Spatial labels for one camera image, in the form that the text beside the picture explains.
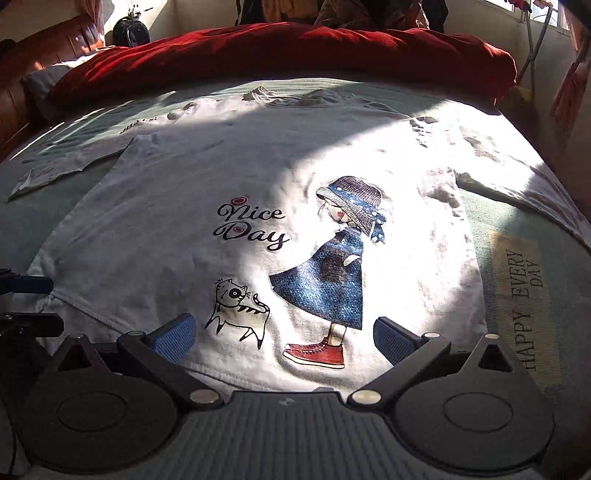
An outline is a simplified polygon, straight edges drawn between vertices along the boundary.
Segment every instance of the cartoon girl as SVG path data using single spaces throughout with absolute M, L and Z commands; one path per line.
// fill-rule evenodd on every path
M 343 337 L 348 327 L 361 330 L 363 291 L 362 235 L 374 243 L 384 242 L 378 212 L 382 193 L 357 177 L 341 177 L 316 195 L 324 200 L 330 217 L 342 230 L 305 263 L 270 275 L 275 293 L 305 312 L 330 322 L 327 335 L 312 345 L 289 343 L 284 357 L 300 365 L 344 368 Z

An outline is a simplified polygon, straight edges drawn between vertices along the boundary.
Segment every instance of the plaid hat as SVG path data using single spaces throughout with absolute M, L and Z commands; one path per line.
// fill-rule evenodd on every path
M 382 192 L 357 177 L 341 177 L 327 187 L 316 190 L 316 195 L 338 205 L 374 242 L 385 243 L 382 225 L 386 217 L 378 211 Z

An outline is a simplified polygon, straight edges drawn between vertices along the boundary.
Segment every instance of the girl's blue dress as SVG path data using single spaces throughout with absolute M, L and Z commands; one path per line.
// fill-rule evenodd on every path
M 296 307 L 332 323 L 361 330 L 363 292 L 361 259 L 346 267 L 350 255 L 363 255 L 361 232 L 347 227 L 307 262 L 270 275 L 275 293 Z

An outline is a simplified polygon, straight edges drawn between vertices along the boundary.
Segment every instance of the red sneaker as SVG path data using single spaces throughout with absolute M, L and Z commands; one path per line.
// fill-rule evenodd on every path
M 328 337 L 324 337 L 321 342 L 312 343 L 311 345 L 297 345 L 295 343 L 287 343 L 285 350 L 295 350 L 297 352 L 304 352 L 308 350 L 318 350 L 322 345 L 327 344 L 329 341 Z
M 283 351 L 283 356 L 300 365 L 316 365 L 317 367 L 345 368 L 343 358 L 343 346 L 328 345 L 321 343 L 315 350 L 292 350 Z

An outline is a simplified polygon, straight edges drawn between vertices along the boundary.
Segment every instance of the cartoon cat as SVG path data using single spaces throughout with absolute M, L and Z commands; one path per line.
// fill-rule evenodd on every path
M 258 294 L 248 291 L 246 285 L 235 284 L 232 279 L 219 280 L 216 283 L 216 304 L 213 313 L 205 328 L 214 320 L 217 320 L 216 333 L 220 333 L 225 324 L 238 328 L 246 328 L 244 335 L 240 337 L 242 342 L 253 333 L 256 337 L 256 345 L 261 349 L 265 336 L 265 326 L 271 313 L 269 307 L 259 301 Z

